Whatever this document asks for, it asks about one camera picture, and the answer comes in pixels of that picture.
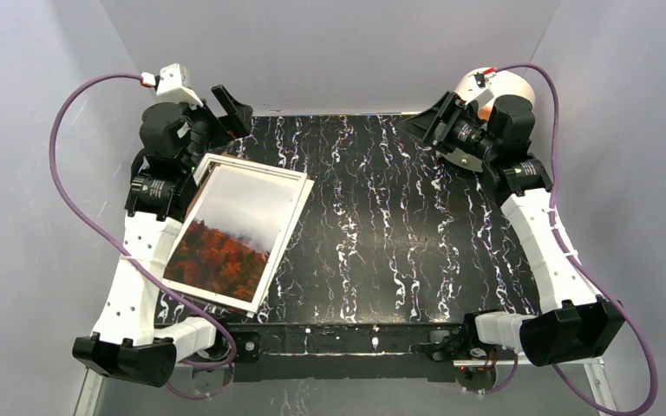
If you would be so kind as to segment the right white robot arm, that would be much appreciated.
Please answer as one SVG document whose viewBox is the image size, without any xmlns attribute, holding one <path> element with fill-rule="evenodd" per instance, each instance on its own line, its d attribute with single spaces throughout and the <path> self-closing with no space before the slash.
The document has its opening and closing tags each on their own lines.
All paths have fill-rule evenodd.
<svg viewBox="0 0 666 416">
<path fill-rule="evenodd" d="M 564 228 L 550 206 L 552 182 L 545 166 L 529 152 L 534 124 L 526 98 L 502 95 L 482 120 L 475 102 L 447 92 L 399 128 L 439 153 L 460 150 L 480 161 L 486 188 L 516 234 L 538 286 L 538 315 L 468 313 L 446 347 L 489 352 L 501 346 L 543 367 L 603 355 L 624 318 L 580 276 L 569 260 L 572 249 L 554 237 Z"/>
</svg>

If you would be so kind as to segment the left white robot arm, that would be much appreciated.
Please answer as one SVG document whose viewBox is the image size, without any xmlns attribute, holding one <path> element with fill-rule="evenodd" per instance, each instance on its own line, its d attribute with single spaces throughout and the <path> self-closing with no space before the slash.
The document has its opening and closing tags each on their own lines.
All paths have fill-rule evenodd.
<svg viewBox="0 0 666 416">
<path fill-rule="evenodd" d="M 123 239 L 108 298 L 89 335 L 72 355 L 100 376 L 164 387 L 178 364 L 233 368 L 239 356 L 231 332 L 163 282 L 190 204 L 208 174 L 213 148 L 251 131 L 252 107 L 222 85 L 215 115 L 190 88 L 156 80 L 158 102 L 141 116 L 141 149 L 130 169 Z"/>
</svg>

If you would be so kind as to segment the autumn forest photo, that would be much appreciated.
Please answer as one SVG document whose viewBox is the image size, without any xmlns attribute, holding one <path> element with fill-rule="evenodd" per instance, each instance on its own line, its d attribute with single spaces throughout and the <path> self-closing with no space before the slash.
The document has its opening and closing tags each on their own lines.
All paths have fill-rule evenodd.
<svg viewBox="0 0 666 416">
<path fill-rule="evenodd" d="M 301 174 L 216 164 L 174 245 L 164 284 L 248 312 L 280 258 L 304 188 Z"/>
</svg>

